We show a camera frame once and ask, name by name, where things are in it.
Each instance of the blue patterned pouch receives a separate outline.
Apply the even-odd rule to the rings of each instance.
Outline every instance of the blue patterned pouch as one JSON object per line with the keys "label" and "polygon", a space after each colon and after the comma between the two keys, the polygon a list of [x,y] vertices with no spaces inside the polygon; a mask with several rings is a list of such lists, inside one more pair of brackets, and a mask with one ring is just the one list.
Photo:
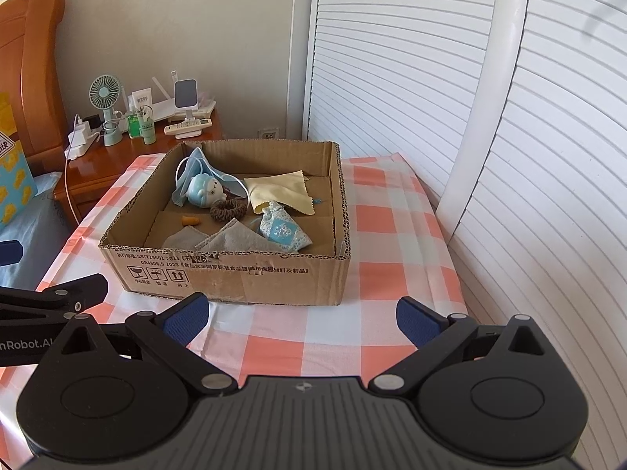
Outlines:
{"label": "blue patterned pouch", "polygon": [[271,201],[263,209],[259,233],[270,242],[281,246],[285,251],[297,252],[311,244],[311,239],[285,211],[283,205]]}

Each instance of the white louvered door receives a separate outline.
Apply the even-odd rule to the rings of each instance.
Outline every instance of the white louvered door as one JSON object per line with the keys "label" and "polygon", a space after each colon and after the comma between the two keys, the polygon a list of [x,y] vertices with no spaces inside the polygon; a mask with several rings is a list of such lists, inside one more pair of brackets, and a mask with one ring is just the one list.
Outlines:
{"label": "white louvered door", "polygon": [[[615,469],[627,459],[627,0],[524,0],[507,101],[484,134],[469,115],[490,107],[495,0],[314,4],[309,139],[344,157],[403,154],[442,198],[469,312],[538,321],[588,398],[577,459]],[[485,163],[468,146],[479,134]]]}
{"label": "white louvered door", "polygon": [[338,142],[343,157],[401,152],[436,202],[473,104],[493,5],[317,0],[308,139]]}
{"label": "white louvered door", "polygon": [[627,0],[529,0],[496,137],[450,242],[480,319],[534,316],[589,401],[586,468],[627,458]]}

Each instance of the gray cloth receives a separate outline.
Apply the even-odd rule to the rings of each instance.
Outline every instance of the gray cloth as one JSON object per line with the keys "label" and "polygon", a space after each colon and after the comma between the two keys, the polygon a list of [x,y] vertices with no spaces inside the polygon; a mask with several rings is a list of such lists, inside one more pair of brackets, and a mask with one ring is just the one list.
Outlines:
{"label": "gray cloth", "polygon": [[186,226],[178,233],[168,237],[162,247],[164,249],[200,252],[284,252],[278,244],[266,240],[237,219],[231,219],[219,232],[213,235],[207,235],[194,227]]}

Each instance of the white door frame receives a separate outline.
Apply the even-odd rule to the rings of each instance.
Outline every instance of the white door frame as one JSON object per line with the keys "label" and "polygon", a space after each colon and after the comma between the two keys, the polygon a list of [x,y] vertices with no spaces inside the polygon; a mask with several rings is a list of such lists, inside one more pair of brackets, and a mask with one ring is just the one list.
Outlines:
{"label": "white door frame", "polygon": [[312,0],[292,0],[292,29],[290,31],[290,60],[287,75],[287,109],[285,118],[285,137],[301,139],[303,114],[308,115],[309,80],[308,44],[312,33],[310,16]]}
{"label": "white door frame", "polygon": [[301,139],[306,141],[309,134],[309,104],[312,93],[312,75],[314,73],[314,39],[315,27],[318,21],[318,0],[310,0],[309,30],[307,40],[307,60],[305,77],[305,98],[303,99],[303,116],[300,120]]}
{"label": "white door frame", "polygon": [[512,86],[526,16],[527,0],[494,1],[488,47],[475,100],[435,213],[446,243],[462,219],[496,136]]}

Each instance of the remote control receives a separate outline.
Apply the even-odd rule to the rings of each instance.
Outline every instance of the remote control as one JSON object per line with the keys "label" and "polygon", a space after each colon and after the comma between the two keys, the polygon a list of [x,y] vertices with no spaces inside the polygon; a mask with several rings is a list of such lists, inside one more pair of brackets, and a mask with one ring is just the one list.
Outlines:
{"label": "remote control", "polygon": [[211,127],[212,123],[209,118],[203,118],[200,120],[186,120],[174,125],[168,125],[164,129],[166,136],[175,136],[176,134],[190,133],[192,131],[199,131],[206,127]]}

